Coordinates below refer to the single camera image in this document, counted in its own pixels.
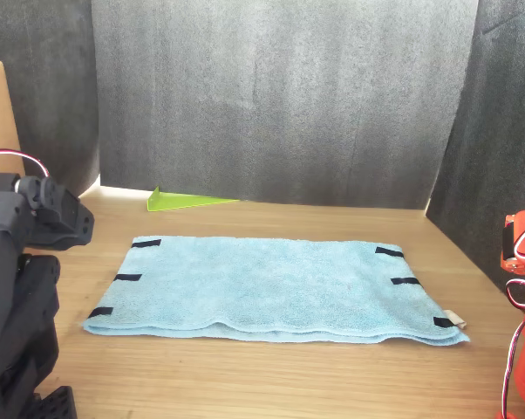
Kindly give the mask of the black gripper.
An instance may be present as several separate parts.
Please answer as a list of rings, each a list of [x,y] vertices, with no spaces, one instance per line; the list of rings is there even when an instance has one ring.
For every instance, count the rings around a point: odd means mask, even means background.
[[[31,227],[28,247],[66,251],[92,240],[92,212],[65,186],[51,177],[23,177],[17,186],[30,206]]]

